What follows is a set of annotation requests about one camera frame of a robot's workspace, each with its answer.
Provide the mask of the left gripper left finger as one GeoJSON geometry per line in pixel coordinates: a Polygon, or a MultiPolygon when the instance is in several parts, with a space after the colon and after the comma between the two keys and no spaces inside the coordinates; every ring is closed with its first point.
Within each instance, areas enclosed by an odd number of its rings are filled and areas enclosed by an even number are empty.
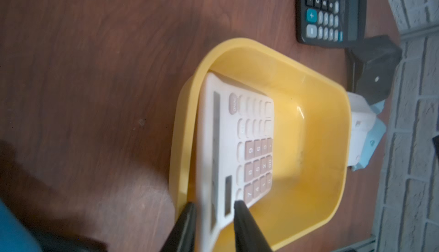
{"type": "Polygon", "coordinates": [[[196,205],[188,202],[166,239],[161,252],[193,252],[195,250],[196,205]]]}

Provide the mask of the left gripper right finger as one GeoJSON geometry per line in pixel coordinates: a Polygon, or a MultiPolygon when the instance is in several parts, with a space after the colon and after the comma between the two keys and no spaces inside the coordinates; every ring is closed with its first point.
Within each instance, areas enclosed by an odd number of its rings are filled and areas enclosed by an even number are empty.
{"type": "Polygon", "coordinates": [[[234,233],[237,252],[272,252],[244,201],[234,203],[234,233]]]}

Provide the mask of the pink calculator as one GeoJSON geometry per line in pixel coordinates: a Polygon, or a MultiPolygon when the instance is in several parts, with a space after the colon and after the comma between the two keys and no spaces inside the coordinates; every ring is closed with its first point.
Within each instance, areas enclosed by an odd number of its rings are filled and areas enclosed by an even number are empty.
{"type": "Polygon", "coordinates": [[[233,222],[234,203],[253,206],[273,185],[274,103],[231,79],[208,73],[197,110],[197,245],[213,251],[233,222]]]}

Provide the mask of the light blue calculator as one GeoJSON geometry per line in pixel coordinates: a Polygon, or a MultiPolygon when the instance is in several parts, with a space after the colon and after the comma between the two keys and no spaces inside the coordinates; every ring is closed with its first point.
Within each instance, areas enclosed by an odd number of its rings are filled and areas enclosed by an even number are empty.
{"type": "Polygon", "coordinates": [[[362,151],[361,159],[355,166],[350,166],[352,171],[364,169],[369,165],[369,162],[375,153],[380,141],[386,133],[386,125],[377,116],[384,110],[385,100],[375,103],[370,108],[376,113],[376,121],[373,128],[369,131],[364,148],[362,151]]]}

